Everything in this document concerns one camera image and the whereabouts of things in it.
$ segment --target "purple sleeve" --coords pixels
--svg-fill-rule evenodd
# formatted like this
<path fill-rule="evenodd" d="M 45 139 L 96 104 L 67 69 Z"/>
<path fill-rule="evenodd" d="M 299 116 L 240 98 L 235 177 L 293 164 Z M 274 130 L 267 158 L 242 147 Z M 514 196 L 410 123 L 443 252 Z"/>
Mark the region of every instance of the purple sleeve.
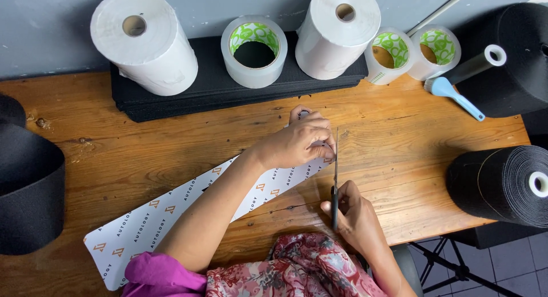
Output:
<path fill-rule="evenodd" d="M 198 297 L 206 293 L 206 276 L 186 270 L 164 253 L 147 251 L 132 259 L 126 279 L 122 297 Z"/>

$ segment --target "stack of black sheets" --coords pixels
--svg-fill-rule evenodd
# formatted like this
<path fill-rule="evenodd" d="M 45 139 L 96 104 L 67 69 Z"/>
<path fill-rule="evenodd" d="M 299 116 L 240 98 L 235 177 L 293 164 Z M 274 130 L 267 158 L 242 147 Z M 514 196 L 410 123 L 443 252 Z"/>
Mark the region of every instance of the stack of black sheets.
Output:
<path fill-rule="evenodd" d="M 299 68 L 295 59 L 297 34 L 286 32 L 285 36 L 288 52 L 282 74 L 265 88 L 249 89 L 236 83 L 226 71 L 221 53 L 221 37 L 205 37 L 188 40 L 198 60 L 198 75 L 186 91 L 175 96 L 154 95 L 134 81 L 120 76 L 118 67 L 111 64 L 112 99 L 118 110 L 126 112 L 131 120 L 139 123 L 354 87 L 368 74 L 366 59 L 361 55 L 338 78 L 311 78 Z"/>

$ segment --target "tile floor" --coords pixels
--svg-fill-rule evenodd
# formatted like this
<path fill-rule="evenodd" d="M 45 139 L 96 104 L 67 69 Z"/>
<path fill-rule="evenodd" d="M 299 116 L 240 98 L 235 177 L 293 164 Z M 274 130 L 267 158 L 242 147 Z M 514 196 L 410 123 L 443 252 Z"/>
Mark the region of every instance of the tile floor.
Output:
<path fill-rule="evenodd" d="M 432 251 L 439 237 L 418 241 Z M 496 283 L 525 297 L 548 297 L 548 232 L 478 250 L 456 243 L 464 263 L 476 276 Z M 414 247 L 409 246 L 415 266 L 421 275 L 426 258 Z M 441 252 L 446 260 L 458 264 L 453 247 L 449 242 Z M 454 272 L 435 264 L 424 287 L 431 286 L 454 276 Z M 474 281 L 458 281 L 450 286 L 425 294 L 425 297 L 499 297 L 498 293 L 480 286 Z"/>

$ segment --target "wooden table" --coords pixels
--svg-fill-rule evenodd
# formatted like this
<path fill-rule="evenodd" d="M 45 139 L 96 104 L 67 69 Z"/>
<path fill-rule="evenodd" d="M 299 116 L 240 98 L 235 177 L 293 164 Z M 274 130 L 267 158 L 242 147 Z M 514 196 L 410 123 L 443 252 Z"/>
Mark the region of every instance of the wooden table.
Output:
<path fill-rule="evenodd" d="M 373 202 L 391 245 L 491 222 L 456 207 L 444 187 L 445 169 L 465 151 L 529 144 L 520 116 L 478 122 L 407 75 L 389 86 L 362 81 L 140 124 L 115 108 L 108 73 L 2 82 L 0 92 L 19 100 L 27 128 L 66 156 L 65 230 L 39 251 L 0 259 L 5 296 L 119 295 L 106 290 L 84 235 L 281 129 L 297 104 L 339 127 L 339 180 L 354 180 Z M 333 236 L 319 209 L 333 171 L 331 165 L 231 223 L 212 267 L 263 260 L 282 234 Z"/>

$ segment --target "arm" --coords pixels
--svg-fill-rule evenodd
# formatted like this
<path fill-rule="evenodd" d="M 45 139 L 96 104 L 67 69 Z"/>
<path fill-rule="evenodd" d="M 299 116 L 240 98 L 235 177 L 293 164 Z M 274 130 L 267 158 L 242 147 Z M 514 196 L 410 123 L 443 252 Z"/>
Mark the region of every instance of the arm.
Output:
<path fill-rule="evenodd" d="M 274 167 L 296 167 L 316 157 L 332 158 L 328 147 L 310 145 L 318 140 L 334 144 L 329 120 L 318 112 L 303 120 L 291 111 L 290 126 L 245 150 L 227 170 L 181 215 L 156 252 L 177 259 L 189 271 L 205 272 L 232 216 L 257 179 Z"/>
<path fill-rule="evenodd" d="M 362 197 L 351 180 L 339 188 L 339 193 L 339 233 L 367 260 L 385 294 L 416 297 L 386 242 L 373 204 Z M 321 208 L 331 216 L 331 202 L 322 202 Z"/>

